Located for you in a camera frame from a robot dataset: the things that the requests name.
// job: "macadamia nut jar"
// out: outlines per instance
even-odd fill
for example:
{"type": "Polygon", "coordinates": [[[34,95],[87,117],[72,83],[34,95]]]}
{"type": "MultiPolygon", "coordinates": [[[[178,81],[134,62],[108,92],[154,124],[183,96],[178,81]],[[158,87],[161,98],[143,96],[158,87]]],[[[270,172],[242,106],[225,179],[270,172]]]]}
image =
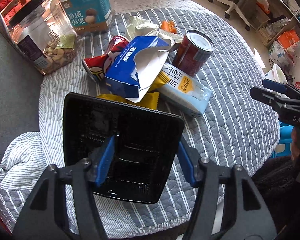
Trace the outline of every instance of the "macadamia nut jar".
{"type": "Polygon", "coordinates": [[[76,34],[58,0],[31,0],[11,20],[12,39],[43,74],[76,57],[76,34]]]}
{"type": "Polygon", "coordinates": [[[112,0],[59,0],[78,35],[104,32],[114,19],[112,0]]]}

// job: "crushed red can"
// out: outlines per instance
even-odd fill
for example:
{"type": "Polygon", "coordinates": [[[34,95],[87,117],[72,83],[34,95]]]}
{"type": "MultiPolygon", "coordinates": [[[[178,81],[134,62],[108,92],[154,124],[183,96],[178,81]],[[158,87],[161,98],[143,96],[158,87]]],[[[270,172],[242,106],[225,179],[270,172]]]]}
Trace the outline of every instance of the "crushed red can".
{"type": "Polygon", "coordinates": [[[114,36],[103,55],[82,60],[85,71],[94,81],[102,80],[107,69],[128,44],[129,40],[126,37],[122,35],[114,36]]]}
{"type": "Polygon", "coordinates": [[[196,30],[188,30],[172,61],[172,65],[194,77],[214,49],[213,41],[207,35],[196,30]]]}

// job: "tile floor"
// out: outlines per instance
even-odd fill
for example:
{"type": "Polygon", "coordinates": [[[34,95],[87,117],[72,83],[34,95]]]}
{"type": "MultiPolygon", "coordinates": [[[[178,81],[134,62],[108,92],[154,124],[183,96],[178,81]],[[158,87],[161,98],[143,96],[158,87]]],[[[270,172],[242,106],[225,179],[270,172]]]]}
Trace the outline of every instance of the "tile floor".
{"type": "Polygon", "coordinates": [[[200,4],[204,8],[212,11],[223,20],[228,22],[233,28],[235,28],[240,35],[245,39],[248,46],[251,48],[252,52],[255,54],[260,65],[263,66],[263,72],[268,72],[270,68],[268,49],[261,42],[257,32],[251,27],[250,31],[245,30],[245,22],[239,17],[236,11],[230,13],[230,19],[225,18],[225,11],[229,6],[224,5],[218,1],[210,3],[208,0],[193,0],[200,4]]]}

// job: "screw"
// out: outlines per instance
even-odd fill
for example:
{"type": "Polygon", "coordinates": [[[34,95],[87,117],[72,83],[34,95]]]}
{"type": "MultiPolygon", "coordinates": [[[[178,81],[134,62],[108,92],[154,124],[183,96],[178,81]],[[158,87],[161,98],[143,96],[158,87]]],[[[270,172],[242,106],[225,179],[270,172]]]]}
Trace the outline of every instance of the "screw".
{"type": "Polygon", "coordinates": [[[81,162],[84,164],[84,165],[88,165],[90,163],[90,159],[89,158],[83,158],[81,160],[81,162]]]}
{"type": "Polygon", "coordinates": [[[204,156],[204,157],[201,157],[201,158],[200,158],[200,161],[201,161],[202,163],[208,163],[208,162],[210,161],[210,159],[209,159],[208,157],[204,156]]]}
{"type": "Polygon", "coordinates": [[[56,165],[55,164],[50,164],[49,166],[48,166],[48,170],[49,171],[54,171],[56,169],[56,165]]]}
{"type": "Polygon", "coordinates": [[[234,168],[235,168],[237,171],[242,171],[242,170],[243,170],[243,167],[242,167],[242,165],[240,165],[240,164],[236,164],[236,165],[234,166],[234,168]]]}

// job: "can with barcode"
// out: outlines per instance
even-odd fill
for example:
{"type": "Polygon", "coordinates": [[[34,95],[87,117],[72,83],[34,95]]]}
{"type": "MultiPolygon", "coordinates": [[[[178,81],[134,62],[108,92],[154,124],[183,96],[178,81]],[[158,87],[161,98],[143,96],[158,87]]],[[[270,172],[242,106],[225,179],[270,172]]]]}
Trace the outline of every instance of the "can with barcode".
{"type": "Polygon", "coordinates": [[[172,65],[194,77],[213,53],[214,48],[213,41],[207,35],[196,30],[188,30],[172,65]]]}

